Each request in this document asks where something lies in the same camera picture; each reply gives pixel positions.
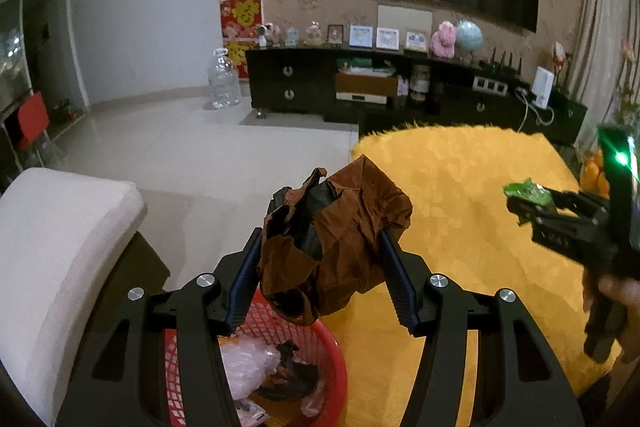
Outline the person's right hand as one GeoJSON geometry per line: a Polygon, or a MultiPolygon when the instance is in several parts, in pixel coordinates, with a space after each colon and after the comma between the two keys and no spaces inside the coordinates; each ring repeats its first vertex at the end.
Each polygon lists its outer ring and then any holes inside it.
{"type": "Polygon", "coordinates": [[[620,345],[620,363],[639,358],[639,282],[612,274],[582,273],[582,309],[590,314],[587,347],[593,360],[603,360],[613,340],[620,345]]]}

